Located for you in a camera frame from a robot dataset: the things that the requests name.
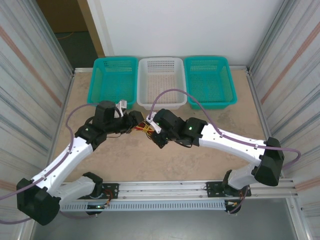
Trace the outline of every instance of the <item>metal wall panel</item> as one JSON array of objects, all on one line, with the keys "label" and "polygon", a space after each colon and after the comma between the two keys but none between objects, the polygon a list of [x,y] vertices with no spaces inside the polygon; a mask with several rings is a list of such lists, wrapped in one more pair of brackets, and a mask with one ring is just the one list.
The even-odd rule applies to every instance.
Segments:
[{"label": "metal wall panel", "polygon": [[[315,238],[320,238],[319,16],[320,1],[291,1],[250,67],[271,135],[302,153],[285,176],[296,184]],[[286,152],[285,162],[294,157]]]},{"label": "metal wall panel", "polygon": [[[48,163],[72,68],[33,1],[0,3],[0,196]],[[16,199],[0,202],[0,219],[24,216]],[[18,226],[0,225],[0,239]]]}]

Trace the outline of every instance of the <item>white wall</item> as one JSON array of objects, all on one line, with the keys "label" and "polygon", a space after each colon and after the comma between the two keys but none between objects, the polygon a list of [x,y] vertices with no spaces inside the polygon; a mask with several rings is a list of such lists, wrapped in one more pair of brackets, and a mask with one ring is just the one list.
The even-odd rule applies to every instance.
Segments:
[{"label": "white wall", "polygon": [[107,56],[221,55],[248,65],[283,0],[88,0]]}]

